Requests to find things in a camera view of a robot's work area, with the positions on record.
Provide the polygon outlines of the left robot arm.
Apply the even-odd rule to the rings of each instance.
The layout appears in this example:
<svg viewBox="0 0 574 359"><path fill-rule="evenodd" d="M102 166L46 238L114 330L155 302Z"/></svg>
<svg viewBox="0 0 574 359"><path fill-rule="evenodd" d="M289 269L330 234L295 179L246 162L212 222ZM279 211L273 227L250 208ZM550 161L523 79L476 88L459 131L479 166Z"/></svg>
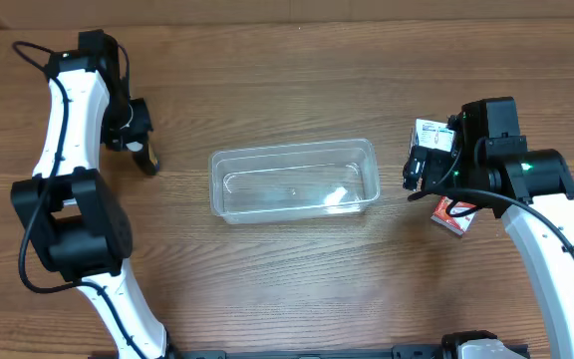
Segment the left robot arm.
<svg viewBox="0 0 574 359"><path fill-rule="evenodd" d="M31 291L76 288L97 310L120 358L176 358L131 265L130 220L99 171L100 149L128 151L150 177L159 162L144 99L130 89L126 49L103 30L84 31L74 50L41 66L51 93L42 154L11 201L24 227L18 273Z"/></svg>

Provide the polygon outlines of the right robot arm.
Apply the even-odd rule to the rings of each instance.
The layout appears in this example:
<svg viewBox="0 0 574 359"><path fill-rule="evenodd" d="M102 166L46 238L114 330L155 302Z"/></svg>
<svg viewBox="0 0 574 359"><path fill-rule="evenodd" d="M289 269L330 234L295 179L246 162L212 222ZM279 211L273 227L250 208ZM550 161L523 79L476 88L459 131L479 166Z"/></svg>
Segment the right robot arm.
<svg viewBox="0 0 574 359"><path fill-rule="evenodd" d="M410 201L465 203L461 216L491 210L526 267L552 357L574 358L574 179L559 152L529 149L515 100L467 103L444 123L416 120L403 187Z"/></svg>

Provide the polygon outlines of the white medicine box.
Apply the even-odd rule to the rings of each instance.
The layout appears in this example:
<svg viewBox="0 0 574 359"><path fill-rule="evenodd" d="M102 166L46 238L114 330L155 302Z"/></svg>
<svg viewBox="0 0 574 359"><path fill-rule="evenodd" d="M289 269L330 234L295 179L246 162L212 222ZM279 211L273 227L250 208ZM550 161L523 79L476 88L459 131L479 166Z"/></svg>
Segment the white medicine box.
<svg viewBox="0 0 574 359"><path fill-rule="evenodd" d="M410 149L415 146L450 153L455 139L455 131L446 123L416 119L410 138Z"/></svg>

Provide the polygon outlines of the dark bottle white cap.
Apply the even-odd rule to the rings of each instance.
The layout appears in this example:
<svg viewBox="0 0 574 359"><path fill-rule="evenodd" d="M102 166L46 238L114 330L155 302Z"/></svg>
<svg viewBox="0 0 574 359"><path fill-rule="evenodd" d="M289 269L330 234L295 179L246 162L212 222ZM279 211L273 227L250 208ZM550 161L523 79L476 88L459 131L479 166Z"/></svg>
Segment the dark bottle white cap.
<svg viewBox="0 0 574 359"><path fill-rule="evenodd" d="M145 175L153 177L158 173L158 158L149 142L143 144L138 142L128 143L127 148L132 153L133 160Z"/></svg>

